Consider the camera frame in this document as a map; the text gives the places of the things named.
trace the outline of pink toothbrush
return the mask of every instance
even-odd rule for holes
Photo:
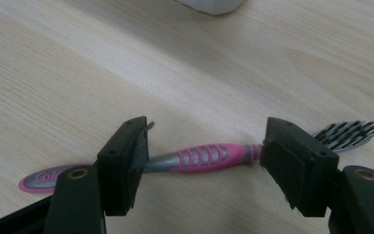
[[[344,122],[332,124],[313,134],[317,140],[335,152],[361,146],[374,137],[374,122]],[[145,173],[197,173],[225,169],[242,163],[257,162],[262,145],[209,144],[151,157]],[[19,182],[19,189],[29,193],[51,193],[57,175],[78,165],[60,166],[29,175]]]

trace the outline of toothbrush bristles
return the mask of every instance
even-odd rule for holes
[[[340,152],[361,146],[374,137],[374,121],[332,124],[314,134],[329,149]]]

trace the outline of wooden table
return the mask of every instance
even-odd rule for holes
[[[374,120],[374,0],[246,0],[212,17],[171,0],[0,0],[0,216],[46,195],[21,178],[92,162],[145,115],[151,157],[261,143],[269,116],[311,133]],[[374,139],[339,168],[374,169]],[[109,233],[328,233],[258,165],[142,178]]]

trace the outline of white object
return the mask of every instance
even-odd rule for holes
[[[244,0],[177,0],[184,4],[210,15],[220,15],[232,12],[240,6]]]

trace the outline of pink handle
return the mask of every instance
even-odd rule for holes
[[[209,144],[176,152],[179,167],[172,172],[208,172],[260,159],[262,145]]]

